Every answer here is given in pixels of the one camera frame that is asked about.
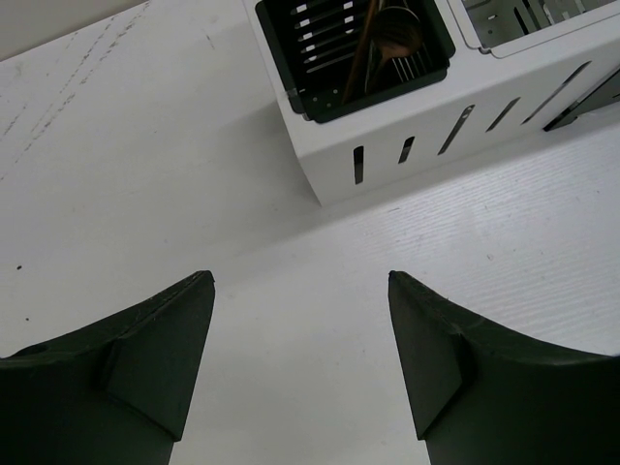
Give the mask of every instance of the black plastic basket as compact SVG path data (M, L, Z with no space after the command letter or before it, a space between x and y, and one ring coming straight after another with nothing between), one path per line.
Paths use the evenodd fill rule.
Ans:
M446 78L454 43L433 0L409 0L419 17L424 47L404 58L409 80L343 104L369 0L263 0L256 12L291 107L326 123Z

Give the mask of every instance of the dish rack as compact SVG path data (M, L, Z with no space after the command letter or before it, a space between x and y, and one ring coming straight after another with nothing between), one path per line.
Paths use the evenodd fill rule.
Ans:
M401 63L407 78L343 104L368 1L244 0L322 204L542 130L603 83L605 101L617 97L620 0L416 0L426 50ZM323 56L321 15L341 33ZM340 59L310 72L329 56Z

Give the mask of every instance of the white tabletop surface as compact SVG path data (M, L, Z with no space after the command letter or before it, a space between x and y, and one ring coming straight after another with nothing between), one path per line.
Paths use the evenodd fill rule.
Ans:
M619 146L616 106L320 208L240 1L152 0L0 64L0 357L210 269L173 465L426 464L388 272L619 354Z

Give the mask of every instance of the black object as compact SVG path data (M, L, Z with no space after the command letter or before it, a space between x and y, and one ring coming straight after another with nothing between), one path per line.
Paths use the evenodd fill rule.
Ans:
M446 78L454 43L433 0L410 2L422 24L425 50L414 56L415 78L345 105L368 0L263 0L256 6L291 107L326 123Z
M401 272L389 306L433 465L620 463L620 357L519 334Z
M0 463L166 465L183 435L215 289L198 272L0 359Z
M551 121L545 131L563 128L573 124L576 119L588 111L602 109L608 105L620 102L620 70L601 84L594 92L582 101L577 101Z

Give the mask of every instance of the white metal rack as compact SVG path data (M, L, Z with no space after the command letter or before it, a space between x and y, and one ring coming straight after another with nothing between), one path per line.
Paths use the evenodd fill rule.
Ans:
M291 108L255 12L259 1L244 0L295 153L322 204L539 131L620 66L620 1L529 0L538 2L530 16L524 0L435 0L456 46L448 77L318 124ZM521 37L518 15L502 26L514 9L526 28ZM489 31L498 37L492 43Z

